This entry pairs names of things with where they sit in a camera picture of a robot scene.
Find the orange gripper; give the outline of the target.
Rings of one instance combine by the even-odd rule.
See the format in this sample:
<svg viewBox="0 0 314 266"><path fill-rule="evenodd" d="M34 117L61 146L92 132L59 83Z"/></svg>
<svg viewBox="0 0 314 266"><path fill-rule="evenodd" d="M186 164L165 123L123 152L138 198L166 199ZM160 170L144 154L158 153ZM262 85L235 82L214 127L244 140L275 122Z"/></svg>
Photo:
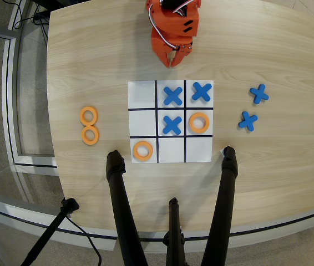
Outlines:
<svg viewBox="0 0 314 266"><path fill-rule="evenodd" d="M153 50L166 68L176 67L193 50L193 26L152 28L151 41Z"/></svg>

